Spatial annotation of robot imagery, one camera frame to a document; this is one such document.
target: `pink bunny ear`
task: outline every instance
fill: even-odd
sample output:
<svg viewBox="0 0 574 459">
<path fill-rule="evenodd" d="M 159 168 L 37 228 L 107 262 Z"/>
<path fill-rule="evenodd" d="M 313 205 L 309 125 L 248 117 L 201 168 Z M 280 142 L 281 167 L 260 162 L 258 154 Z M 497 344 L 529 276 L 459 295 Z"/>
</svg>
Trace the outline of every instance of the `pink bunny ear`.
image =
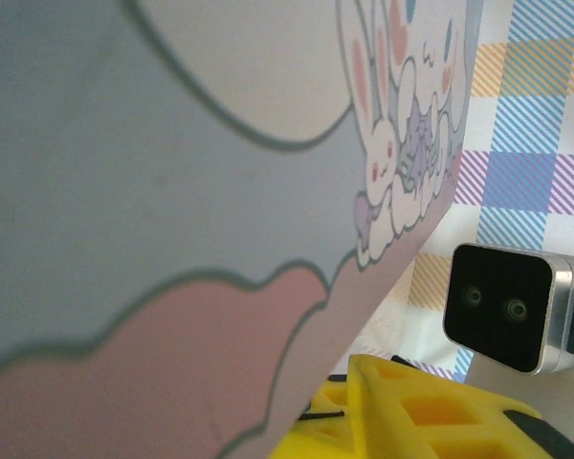
<svg viewBox="0 0 574 459">
<path fill-rule="evenodd" d="M 387 37 L 387 15 L 385 2 L 374 2 L 374 55 L 376 60 L 376 80 L 379 86 L 379 99 L 381 102 L 381 114 L 387 118 L 389 113 L 389 59 Z"/>
<path fill-rule="evenodd" d="M 339 0 L 338 16 L 344 72 L 362 140 L 367 143 L 372 133 L 374 106 L 364 16 L 356 0 Z"/>
</svg>

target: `yellow 3d printed part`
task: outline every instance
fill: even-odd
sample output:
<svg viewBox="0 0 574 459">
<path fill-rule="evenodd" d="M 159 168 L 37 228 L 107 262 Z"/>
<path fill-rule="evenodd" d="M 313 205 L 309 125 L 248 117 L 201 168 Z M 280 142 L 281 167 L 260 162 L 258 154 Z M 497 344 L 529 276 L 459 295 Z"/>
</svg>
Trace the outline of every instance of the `yellow 3d printed part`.
<svg viewBox="0 0 574 459">
<path fill-rule="evenodd" d="M 504 411 L 516 402 L 401 363 L 352 356 L 345 381 L 327 381 L 273 459 L 548 458 Z"/>
</svg>

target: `plaid fabric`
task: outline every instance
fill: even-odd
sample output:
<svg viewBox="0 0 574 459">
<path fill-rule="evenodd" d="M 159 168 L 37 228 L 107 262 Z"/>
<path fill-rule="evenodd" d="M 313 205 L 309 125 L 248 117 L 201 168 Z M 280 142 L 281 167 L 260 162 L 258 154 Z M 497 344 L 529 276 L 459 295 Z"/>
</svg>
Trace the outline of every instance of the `plaid fabric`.
<svg viewBox="0 0 574 459">
<path fill-rule="evenodd" d="M 486 2 L 471 96 L 454 205 L 415 260 L 400 350 L 456 381 L 472 353 L 441 332 L 455 246 L 574 254 L 574 0 Z"/>
</svg>

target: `black camera face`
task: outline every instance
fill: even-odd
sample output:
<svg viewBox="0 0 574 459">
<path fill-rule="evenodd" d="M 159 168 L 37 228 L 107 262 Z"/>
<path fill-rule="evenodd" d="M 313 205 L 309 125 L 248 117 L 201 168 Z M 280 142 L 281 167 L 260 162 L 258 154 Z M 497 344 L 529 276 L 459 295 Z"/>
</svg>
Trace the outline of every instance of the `black camera face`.
<svg viewBox="0 0 574 459">
<path fill-rule="evenodd" d="M 520 372 L 534 371 L 552 279 L 551 267 L 542 258 L 458 247 L 444 315 L 446 334 Z"/>
</svg>

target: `camera lens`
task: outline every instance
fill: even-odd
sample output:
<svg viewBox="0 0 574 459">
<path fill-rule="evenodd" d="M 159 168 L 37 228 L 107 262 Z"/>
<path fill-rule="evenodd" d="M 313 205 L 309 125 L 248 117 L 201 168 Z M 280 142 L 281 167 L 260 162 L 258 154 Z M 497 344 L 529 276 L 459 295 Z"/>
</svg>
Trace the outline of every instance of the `camera lens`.
<svg viewBox="0 0 574 459">
<path fill-rule="evenodd" d="M 463 302 L 466 306 L 470 308 L 475 308 L 480 304 L 482 301 L 482 293 L 480 289 L 469 285 L 465 289 L 463 289 Z"/>
<path fill-rule="evenodd" d="M 504 315 L 511 322 L 521 323 L 527 318 L 527 306 L 520 299 L 511 299 L 504 306 Z"/>
</svg>

